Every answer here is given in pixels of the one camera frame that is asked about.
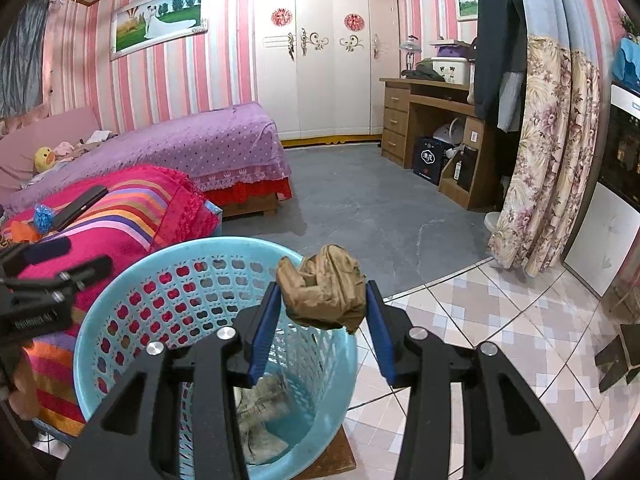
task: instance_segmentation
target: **pink blanket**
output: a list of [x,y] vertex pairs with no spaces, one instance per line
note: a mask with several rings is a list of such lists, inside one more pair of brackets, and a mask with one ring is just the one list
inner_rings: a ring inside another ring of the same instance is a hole
[[248,103],[121,134],[13,193],[4,208],[19,213],[79,180],[135,164],[183,171],[201,191],[291,175],[275,124],[258,103]]

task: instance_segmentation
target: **hanging clothes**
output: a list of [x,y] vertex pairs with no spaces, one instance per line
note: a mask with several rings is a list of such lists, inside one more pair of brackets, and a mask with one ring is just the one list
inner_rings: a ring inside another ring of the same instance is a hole
[[[527,24],[522,0],[478,0],[478,42],[474,100],[476,116],[491,124],[502,123],[509,129],[516,102],[527,70]],[[508,92],[501,92],[505,73]]]

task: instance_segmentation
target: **wall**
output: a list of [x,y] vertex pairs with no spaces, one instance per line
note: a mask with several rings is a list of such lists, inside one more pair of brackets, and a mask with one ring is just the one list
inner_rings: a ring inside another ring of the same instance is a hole
[[456,0],[398,0],[400,37],[413,34],[422,43],[422,57],[435,56],[430,43],[440,36],[444,40],[471,43],[478,34],[478,21],[459,22]]
[[111,62],[111,13],[133,1],[61,1],[47,23],[53,114],[91,106],[104,129],[127,132],[256,98],[253,0],[203,2],[206,34]]

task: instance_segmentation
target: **tile floor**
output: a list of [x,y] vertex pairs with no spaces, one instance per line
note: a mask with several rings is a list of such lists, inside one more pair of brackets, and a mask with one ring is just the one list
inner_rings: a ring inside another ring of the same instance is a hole
[[[616,335],[613,314],[562,268],[536,278],[503,270],[490,258],[436,282],[391,296],[415,325],[445,342],[490,339],[512,360],[574,450],[587,480],[607,462],[640,415],[640,380],[604,394],[594,355]],[[358,467],[327,480],[392,480],[409,401],[381,377],[366,322],[357,334],[359,372],[344,427]],[[462,392],[452,388],[449,479],[462,478]]]

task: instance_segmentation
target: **red bed skirt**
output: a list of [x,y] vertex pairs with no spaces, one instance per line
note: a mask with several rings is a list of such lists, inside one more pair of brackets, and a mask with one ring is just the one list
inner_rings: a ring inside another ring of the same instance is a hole
[[291,198],[289,179],[262,180],[252,184],[238,182],[225,189],[205,191],[204,195],[207,197],[207,200],[213,202],[218,207],[224,207],[231,203],[241,204],[242,202],[246,202],[251,196],[264,196],[270,193],[277,193],[278,199],[280,200]]

